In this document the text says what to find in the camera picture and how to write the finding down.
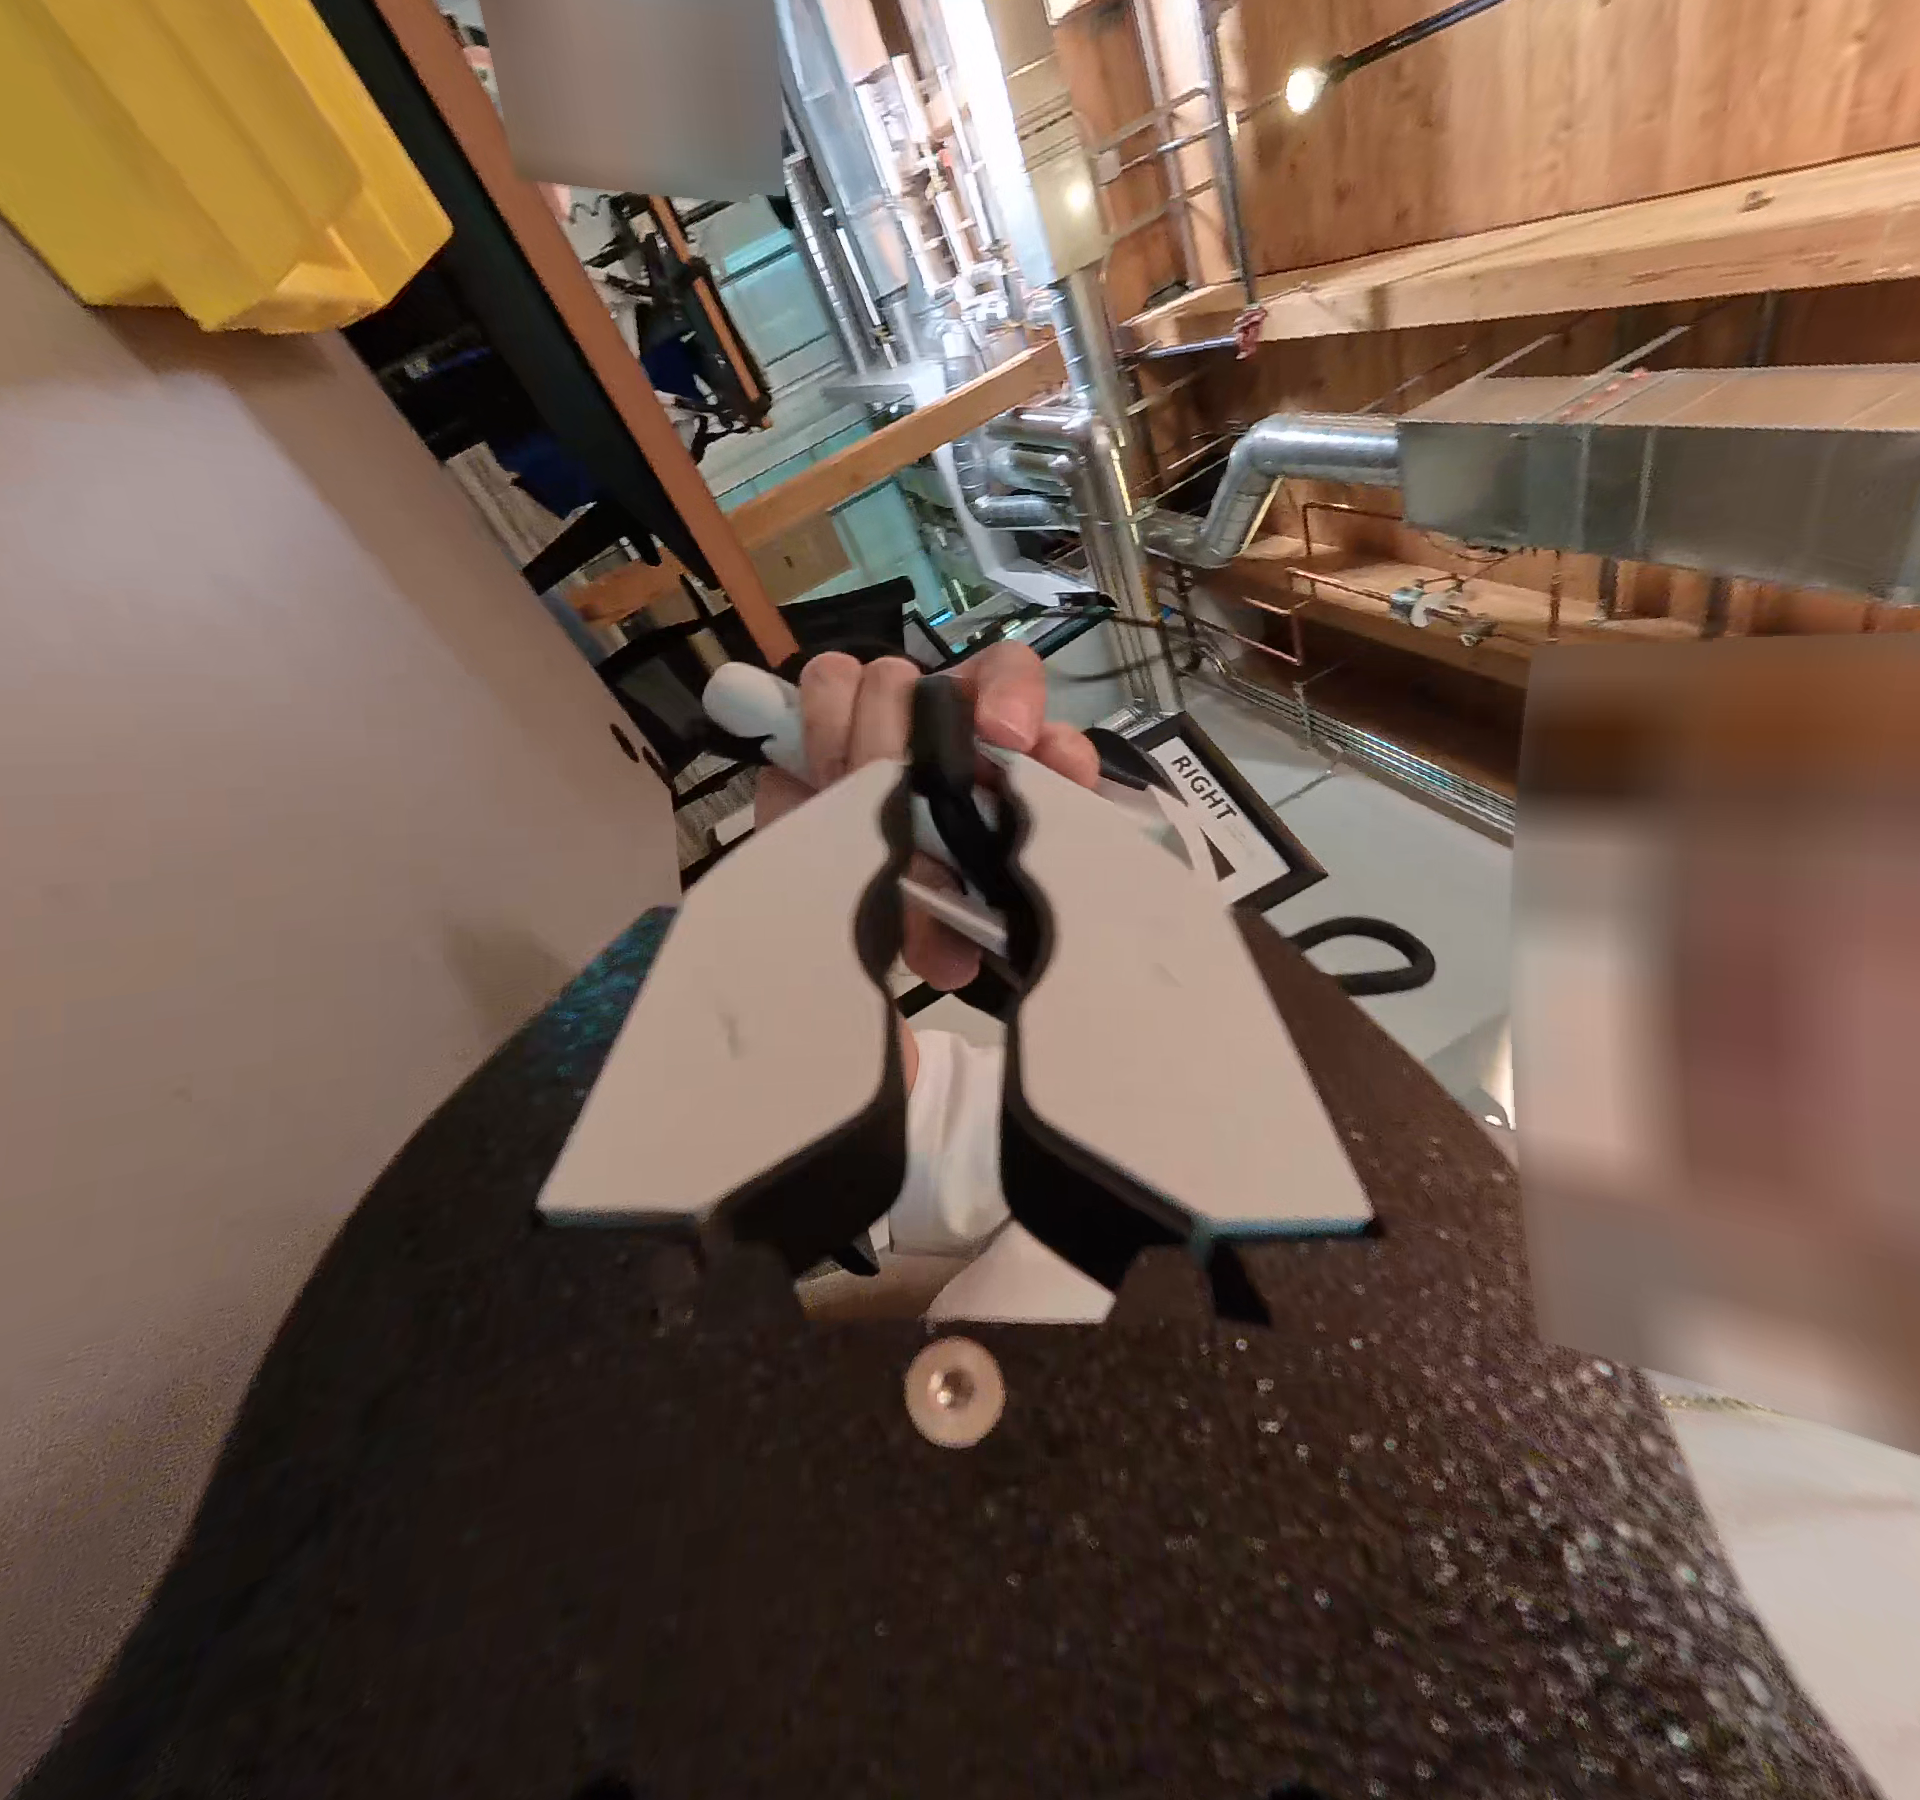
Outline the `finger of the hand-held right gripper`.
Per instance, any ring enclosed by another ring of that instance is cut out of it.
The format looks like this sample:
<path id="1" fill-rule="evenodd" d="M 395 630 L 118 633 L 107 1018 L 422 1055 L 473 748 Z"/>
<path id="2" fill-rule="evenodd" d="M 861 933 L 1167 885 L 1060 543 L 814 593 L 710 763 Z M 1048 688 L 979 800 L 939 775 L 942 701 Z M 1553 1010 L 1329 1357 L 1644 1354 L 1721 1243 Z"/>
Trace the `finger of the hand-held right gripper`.
<path id="1" fill-rule="evenodd" d="M 920 881 L 900 885 L 900 909 L 911 916 L 905 921 L 905 949 L 908 964 L 925 963 L 933 949 L 939 954 L 966 954 L 973 963 L 1009 957 L 1009 933 L 1003 921 L 948 888 L 925 888 Z"/>

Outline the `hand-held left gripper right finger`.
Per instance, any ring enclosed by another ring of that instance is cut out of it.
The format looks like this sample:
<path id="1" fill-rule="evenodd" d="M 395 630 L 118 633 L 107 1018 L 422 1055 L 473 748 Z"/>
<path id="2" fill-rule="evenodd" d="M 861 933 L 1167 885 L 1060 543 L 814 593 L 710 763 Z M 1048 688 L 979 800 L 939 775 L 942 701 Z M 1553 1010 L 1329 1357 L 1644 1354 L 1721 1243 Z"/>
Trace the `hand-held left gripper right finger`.
<path id="1" fill-rule="evenodd" d="M 1226 1324 L 1270 1327 L 1249 1251 L 1373 1227 L 1267 982 L 1282 942 L 1221 898 L 1178 797 L 1003 776 L 1002 810 L 1009 1216 L 1109 1293 L 1178 1254 Z"/>

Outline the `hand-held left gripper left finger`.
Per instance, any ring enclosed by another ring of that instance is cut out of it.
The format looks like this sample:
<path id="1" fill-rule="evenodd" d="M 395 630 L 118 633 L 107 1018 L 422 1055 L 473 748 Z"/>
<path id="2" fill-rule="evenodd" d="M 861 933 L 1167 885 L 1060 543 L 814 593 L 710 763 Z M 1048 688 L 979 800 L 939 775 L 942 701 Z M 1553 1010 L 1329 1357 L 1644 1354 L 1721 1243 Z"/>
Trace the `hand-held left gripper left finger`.
<path id="1" fill-rule="evenodd" d="M 891 1216 L 911 849 L 905 766 L 873 763 L 685 896 L 540 1188 L 548 1221 L 819 1264 Z"/>

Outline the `yellow plastic bin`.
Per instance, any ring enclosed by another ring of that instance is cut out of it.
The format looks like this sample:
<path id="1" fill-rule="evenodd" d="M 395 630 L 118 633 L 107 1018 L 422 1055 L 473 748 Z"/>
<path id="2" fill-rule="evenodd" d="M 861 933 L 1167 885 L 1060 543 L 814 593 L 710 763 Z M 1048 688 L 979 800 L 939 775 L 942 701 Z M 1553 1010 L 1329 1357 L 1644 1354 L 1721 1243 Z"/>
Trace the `yellow plastic bin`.
<path id="1" fill-rule="evenodd" d="M 3 0 L 3 221 L 209 336 L 346 328 L 452 240 L 312 0 Z"/>

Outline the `person's right hand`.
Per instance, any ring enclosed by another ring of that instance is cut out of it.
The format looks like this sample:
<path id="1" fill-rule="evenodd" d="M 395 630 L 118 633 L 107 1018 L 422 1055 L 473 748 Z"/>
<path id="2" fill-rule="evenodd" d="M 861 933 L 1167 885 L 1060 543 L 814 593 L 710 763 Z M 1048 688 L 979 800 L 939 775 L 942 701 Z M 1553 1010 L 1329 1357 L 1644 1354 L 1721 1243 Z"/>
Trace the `person's right hand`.
<path id="1" fill-rule="evenodd" d="M 757 839 L 845 775 L 879 758 L 902 758 L 920 678 L 920 670 L 905 657 L 861 663 L 830 652 L 808 660 L 797 681 L 805 770 L 802 776 L 776 769 L 760 775 Z M 979 740 L 1029 757 L 1088 791 L 1100 790 L 1094 740 L 1048 716 L 1045 667 L 1031 645 L 997 642 L 951 670 L 948 678 L 973 706 Z M 973 943 L 917 909 L 905 910 L 902 963 L 936 991 L 963 991 L 982 970 Z"/>

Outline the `framed marker poster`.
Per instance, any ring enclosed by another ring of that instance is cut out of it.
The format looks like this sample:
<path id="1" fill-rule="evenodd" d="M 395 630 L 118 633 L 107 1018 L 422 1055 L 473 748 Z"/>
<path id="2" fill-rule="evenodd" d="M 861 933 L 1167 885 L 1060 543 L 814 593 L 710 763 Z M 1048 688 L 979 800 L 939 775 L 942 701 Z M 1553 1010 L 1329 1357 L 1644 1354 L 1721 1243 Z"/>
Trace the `framed marker poster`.
<path id="1" fill-rule="evenodd" d="M 1252 790 L 1191 715 L 1115 715 L 1090 740 L 1118 807 L 1212 885 L 1226 909 L 1263 916 L 1327 881 L 1327 870 Z"/>

